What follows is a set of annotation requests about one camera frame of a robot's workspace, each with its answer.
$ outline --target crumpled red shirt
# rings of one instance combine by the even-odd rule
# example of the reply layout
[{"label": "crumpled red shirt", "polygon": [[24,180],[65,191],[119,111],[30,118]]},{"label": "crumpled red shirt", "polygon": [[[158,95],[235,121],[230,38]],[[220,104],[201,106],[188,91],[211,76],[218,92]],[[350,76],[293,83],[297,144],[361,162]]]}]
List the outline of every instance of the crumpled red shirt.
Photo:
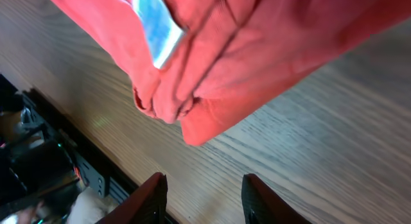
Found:
[{"label": "crumpled red shirt", "polygon": [[130,76],[137,107],[179,119],[194,145],[411,13],[411,0],[164,0],[186,36],[160,70],[131,0],[52,1]]}]

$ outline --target light blue tag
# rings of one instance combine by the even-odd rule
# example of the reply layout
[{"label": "light blue tag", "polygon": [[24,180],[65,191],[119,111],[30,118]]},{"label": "light blue tag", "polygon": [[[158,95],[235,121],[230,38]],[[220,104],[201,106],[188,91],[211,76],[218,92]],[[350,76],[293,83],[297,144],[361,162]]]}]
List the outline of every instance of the light blue tag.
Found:
[{"label": "light blue tag", "polygon": [[184,35],[162,0],[133,0],[133,10],[143,24],[154,67],[161,69]]}]

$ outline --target wooden surface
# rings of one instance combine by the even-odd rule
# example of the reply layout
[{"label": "wooden surface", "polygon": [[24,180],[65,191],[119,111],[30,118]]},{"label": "wooden surface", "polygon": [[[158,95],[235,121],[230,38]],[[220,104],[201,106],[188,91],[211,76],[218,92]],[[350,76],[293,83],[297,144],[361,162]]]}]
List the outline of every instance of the wooden surface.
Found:
[{"label": "wooden surface", "polygon": [[243,223],[257,173],[314,223],[411,223],[411,21],[186,146],[140,114],[127,75],[48,0],[0,0],[0,71],[38,88],[137,183],[162,171],[182,223]]}]

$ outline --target wood grain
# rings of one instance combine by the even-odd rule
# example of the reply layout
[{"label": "wood grain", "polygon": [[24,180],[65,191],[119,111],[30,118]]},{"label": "wood grain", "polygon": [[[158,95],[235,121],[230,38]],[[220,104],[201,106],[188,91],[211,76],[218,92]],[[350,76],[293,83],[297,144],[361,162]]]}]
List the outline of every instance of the wood grain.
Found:
[{"label": "wood grain", "polygon": [[134,107],[130,80],[49,0],[0,0],[0,71],[35,87],[182,223],[243,223],[256,173],[314,223],[411,223],[411,21],[374,36],[201,148]]}]

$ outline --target red fabric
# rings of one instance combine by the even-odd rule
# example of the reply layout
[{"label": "red fabric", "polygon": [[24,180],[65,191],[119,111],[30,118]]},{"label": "red fabric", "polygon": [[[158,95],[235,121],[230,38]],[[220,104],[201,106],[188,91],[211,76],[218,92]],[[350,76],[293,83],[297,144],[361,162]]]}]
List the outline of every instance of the red fabric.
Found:
[{"label": "red fabric", "polygon": [[158,70],[122,0],[52,1],[130,76],[137,107],[180,119],[194,145],[411,14],[411,0],[165,0],[187,35]]}]

